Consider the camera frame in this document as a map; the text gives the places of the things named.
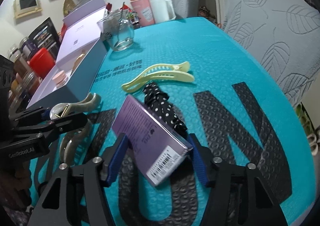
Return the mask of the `lavender gift box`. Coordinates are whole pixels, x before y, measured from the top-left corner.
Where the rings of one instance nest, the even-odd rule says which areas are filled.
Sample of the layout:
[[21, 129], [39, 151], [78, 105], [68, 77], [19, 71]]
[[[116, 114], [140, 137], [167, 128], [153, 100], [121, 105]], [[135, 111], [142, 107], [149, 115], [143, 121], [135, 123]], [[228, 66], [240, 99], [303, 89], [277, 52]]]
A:
[[[63, 19], [67, 30], [56, 64], [42, 80], [27, 106], [28, 109], [53, 107], [62, 102], [78, 102], [87, 96], [107, 54], [97, 25], [104, 16], [105, 8], [104, 0], [90, 0]], [[52, 78], [59, 71], [66, 72], [68, 81], [56, 87]]]

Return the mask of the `pearl beige hair claw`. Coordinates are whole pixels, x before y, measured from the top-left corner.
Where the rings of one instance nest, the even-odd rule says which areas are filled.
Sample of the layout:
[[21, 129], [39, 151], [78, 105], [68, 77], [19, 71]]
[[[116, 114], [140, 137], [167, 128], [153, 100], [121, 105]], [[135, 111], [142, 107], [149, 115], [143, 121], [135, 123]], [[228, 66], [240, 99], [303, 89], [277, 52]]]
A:
[[88, 93], [87, 97], [80, 102], [60, 103], [50, 110], [50, 119], [57, 121], [62, 118], [71, 118], [75, 122], [73, 129], [68, 129], [61, 141], [59, 158], [61, 163], [71, 166], [75, 157], [76, 149], [81, 142], [88, 137], [92, 129], [92, 122], [86, 113], [97, 109], [101, 103], [101, 96], [97, 93]]

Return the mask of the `black polka dot scrunchie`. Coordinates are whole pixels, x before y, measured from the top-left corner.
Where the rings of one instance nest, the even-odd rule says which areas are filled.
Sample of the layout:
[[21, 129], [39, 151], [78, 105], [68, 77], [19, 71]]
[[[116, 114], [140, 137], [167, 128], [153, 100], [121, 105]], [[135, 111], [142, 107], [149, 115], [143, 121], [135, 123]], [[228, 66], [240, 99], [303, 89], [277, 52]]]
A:
[[148, 82], [143, 87], [144, 104], [163, 122], [183, 138], [187, 137], [187, 127], [178, 117], [169, 96], [155, 82]]

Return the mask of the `black snack bag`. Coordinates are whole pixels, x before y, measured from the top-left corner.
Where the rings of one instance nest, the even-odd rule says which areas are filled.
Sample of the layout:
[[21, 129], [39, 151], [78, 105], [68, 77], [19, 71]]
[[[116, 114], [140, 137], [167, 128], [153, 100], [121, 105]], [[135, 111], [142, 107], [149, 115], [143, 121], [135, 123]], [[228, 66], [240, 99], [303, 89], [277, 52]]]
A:
[[47, 18], [29, 35], [29, 39], [35, 43], [37, 48], [45, 48], [56, 60], [61, 46], [60, 37], [54, 27], [51, 18]]

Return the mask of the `dark blue labelled jar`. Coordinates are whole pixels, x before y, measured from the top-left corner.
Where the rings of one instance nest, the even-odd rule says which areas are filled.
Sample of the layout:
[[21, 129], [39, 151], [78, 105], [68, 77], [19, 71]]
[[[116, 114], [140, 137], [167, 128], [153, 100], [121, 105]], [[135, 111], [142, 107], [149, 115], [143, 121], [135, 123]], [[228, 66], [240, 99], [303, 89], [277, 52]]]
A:
[[26, 60], [30, 60], [39, 50], [37, 45], [27, 36], [20, 41], [20, 49]]

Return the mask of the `teal foam mat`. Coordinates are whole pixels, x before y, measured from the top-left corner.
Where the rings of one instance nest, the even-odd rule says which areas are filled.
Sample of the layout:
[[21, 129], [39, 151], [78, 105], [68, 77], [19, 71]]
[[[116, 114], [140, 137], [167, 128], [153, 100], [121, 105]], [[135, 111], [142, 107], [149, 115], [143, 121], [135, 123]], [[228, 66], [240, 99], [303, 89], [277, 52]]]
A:
[[[122, 84], [152, 65], [188, 61], [194, 82], [150, 81], [169, 96], [168, 102], [187, 127], [184, 139], [188, 142], [193, 133], [202, 146], [229, 164], [255, 164], [287, 225], [317, 223], [319, 199], [304, 130], [281, 88], [242, 46], [200, 17], [137, 29], [133, 45], [121, 52], [103, 44], [107, 54], [89, 91], [99, 94], [101, 103], [86, 113], [92, 129], [70, 167], [102, 156], [116, 142], [112, 124], [127, 95], [144, 104], [144, 86], [126, 93]], [[62, 164], [61, 141], [32, 162], [35, 189], [44, 191]], [[201, 225], [210, 189], [194, 171], [193, 149], [158, 186], [140, 172], [131, 150], [129, 141], [116, 181], [104, 189], [114, 225]]]

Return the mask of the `glass Hello Kitty mug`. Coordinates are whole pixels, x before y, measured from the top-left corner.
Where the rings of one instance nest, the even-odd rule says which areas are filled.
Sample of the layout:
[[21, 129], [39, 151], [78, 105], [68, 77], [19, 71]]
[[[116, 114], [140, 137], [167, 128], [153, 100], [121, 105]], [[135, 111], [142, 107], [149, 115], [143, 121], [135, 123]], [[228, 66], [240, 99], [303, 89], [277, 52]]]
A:
[[128, 17], [129, 10], [124, 9], [119, 32], [119, 45], [115, 46], [120, 12], [121, 10], [115, 10], [97, 22], [102, 40], [106, 41], [114, 52], [120, 52], [131, 47], [135, 36], [133, 25]]

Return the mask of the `yellow hair clip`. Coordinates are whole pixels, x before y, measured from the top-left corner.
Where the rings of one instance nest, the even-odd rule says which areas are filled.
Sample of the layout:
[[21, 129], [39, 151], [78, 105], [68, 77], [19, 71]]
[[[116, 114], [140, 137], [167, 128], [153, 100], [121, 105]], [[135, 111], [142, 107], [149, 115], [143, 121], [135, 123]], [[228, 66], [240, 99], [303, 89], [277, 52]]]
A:
[[146, 68], [130, 82], [124, 83], [121, 89], [126, 93], [135, 93], [150, 81], [172, 80], [179, 82], [194, 82], [195, 78], [189, 73], [190, 63], [179, 64], [159, 63]]

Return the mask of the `red canister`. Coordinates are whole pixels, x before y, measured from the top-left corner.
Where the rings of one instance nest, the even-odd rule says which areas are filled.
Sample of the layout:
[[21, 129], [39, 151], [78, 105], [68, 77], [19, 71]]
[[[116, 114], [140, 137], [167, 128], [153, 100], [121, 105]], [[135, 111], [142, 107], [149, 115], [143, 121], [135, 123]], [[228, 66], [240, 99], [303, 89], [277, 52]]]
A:
[[44, 79], [55, 66], [55, 59], [46, 48], [41, 48], [29, 60], [31, 69], [42, 79]]

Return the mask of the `grey leaf-pattern chair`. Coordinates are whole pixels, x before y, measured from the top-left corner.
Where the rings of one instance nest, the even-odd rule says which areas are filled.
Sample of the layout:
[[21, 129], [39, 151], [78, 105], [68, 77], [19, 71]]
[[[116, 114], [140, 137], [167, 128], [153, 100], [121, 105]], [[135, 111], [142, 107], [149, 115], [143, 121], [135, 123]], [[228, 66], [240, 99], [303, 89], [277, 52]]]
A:
[[225, 33], [247, 50], [292, 106], [319, 72], [319, 11], [304, 0], [226, 0]]

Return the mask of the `wall intercom panel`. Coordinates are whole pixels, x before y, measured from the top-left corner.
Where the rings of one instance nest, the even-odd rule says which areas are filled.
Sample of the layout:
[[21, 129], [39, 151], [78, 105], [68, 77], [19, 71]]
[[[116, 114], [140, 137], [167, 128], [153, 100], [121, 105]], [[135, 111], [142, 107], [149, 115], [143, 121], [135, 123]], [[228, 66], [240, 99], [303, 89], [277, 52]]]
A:
[[42, 6], [40, 0], [15, 0], [13, 2], [13, 9], [15, 19], [20, 19], [41, 12]]

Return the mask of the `pink paper cup stack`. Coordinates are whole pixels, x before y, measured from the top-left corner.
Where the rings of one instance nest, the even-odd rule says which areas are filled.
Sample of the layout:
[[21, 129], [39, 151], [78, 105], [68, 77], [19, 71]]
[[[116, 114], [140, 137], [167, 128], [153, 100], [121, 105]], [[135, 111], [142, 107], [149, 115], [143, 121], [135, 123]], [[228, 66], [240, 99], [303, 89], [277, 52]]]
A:
[[130, 0], [133, 10], [137, 13], [139, 24], [146, 27], [155, 24], [150, 0]]

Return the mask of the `pink round compact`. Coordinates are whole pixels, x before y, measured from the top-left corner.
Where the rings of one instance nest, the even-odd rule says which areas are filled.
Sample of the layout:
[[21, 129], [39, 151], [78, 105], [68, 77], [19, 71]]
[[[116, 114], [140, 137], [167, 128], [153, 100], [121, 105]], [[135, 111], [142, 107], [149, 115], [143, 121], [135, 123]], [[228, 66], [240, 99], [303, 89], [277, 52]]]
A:
[[59, 71], [53, 76], [52, 80], [55, 82], [56, 87], [59, 87], [68, 81], [68, 76], [65, 71]]

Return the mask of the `clear jar brown contents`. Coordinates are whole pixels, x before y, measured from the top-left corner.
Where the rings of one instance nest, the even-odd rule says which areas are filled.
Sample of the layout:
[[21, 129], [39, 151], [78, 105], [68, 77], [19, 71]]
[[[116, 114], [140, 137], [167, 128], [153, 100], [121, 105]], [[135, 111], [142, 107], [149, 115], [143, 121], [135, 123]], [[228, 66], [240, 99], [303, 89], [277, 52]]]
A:
[[30, 101], [39, 88], [42, 79], [31, 69], [23, 53], [16, 45], [10, 47], [8, 57], [14, 63], [15, 80]]

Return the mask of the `purple cosmetics box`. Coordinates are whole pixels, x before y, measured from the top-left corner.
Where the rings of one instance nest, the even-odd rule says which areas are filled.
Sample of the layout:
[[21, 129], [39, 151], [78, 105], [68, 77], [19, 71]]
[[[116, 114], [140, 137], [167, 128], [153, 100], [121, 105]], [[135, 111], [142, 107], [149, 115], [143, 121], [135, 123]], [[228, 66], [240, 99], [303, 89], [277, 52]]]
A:
[[158, 186], [184, 161], [192, 145], [131, 95], [125, 98], [113, 124], [124, 133], [136, 166], [152, 186]]

